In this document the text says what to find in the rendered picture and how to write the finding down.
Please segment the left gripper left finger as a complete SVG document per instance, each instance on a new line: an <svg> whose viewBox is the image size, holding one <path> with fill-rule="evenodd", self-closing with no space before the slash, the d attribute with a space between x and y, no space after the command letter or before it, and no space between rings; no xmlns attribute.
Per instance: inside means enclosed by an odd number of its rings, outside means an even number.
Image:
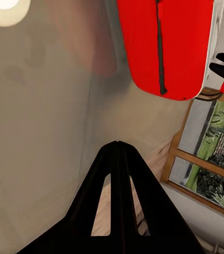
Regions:
<svg viewBox="0 0 224 254"><path fill-rule="evenodd" d="M110 235L91 236L108 174L111 174ZM46 254L126 254L118 141L100 148Z"/></svg>

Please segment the radio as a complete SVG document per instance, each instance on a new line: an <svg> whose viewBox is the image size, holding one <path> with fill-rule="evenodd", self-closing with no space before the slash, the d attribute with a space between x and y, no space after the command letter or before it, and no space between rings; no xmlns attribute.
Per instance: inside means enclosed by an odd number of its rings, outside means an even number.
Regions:
<svg viewBox="0 0 224 254"><path fill-rule="evenodd" d="M224 0L117 0L130 73L145 92L216 101L200 93L214 62ZM203 96L203 97L199 97Z"/></svg>

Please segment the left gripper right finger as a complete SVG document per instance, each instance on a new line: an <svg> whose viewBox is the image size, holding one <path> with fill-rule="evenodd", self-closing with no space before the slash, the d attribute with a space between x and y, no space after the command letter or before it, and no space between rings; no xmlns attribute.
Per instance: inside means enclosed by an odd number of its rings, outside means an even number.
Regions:
<svg viewBox="0 0 224 254"><path fill-rule="evenodd" d="M126 254L207 254L138 150L118 141ZM130 177L151 236L139 234Z"/></svg>

